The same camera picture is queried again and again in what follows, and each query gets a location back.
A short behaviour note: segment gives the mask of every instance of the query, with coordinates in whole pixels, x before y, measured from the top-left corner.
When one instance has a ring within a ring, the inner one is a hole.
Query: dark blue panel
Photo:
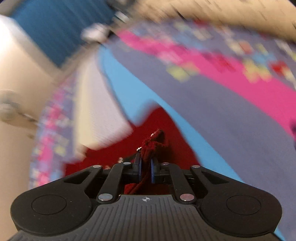
[[[61,66],[83,43],[80,33],[84,28],[110,24],[113,15],[103,0],[25,0],[11,17]]]

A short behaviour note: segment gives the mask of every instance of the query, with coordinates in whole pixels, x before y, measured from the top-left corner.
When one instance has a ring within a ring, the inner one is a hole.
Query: silver screw
[[[188,202],[188,201],[192,201],[194,199],[194,196],[189,193],[184,193],[184,194],[180,195],[180,199],[182,201]]]
[[[102,193],[98,196],[98,199],[101,201],[110,201],[113,196],[110,193]]]

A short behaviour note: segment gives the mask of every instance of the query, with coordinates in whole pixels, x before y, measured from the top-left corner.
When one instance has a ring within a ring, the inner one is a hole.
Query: red cloth
[[[165,139],[168,141],[168,147],[161,149],[157,153],[159,162],[170,162],[180,166],[181,169],[189,169],[191,165],[198,165],[196,156],[190,146],[183,139],[173,120],[161,107],[154,109],[147,119],[140,126],[134,126],[133,133],[109,147],[99,150],[88,149],[86,158],[76,164],[67,164],[65,175],[72,174],[92,165],[100,164],[112,167],[117,163],[119,157],[128,157],[136,152],[136,149],[142,146],[143,141],[151,136],[157,129],[165,133]],[[141,185],[138,194],[167,194],[168,189],[165,185],[151,185],[148,180]]]

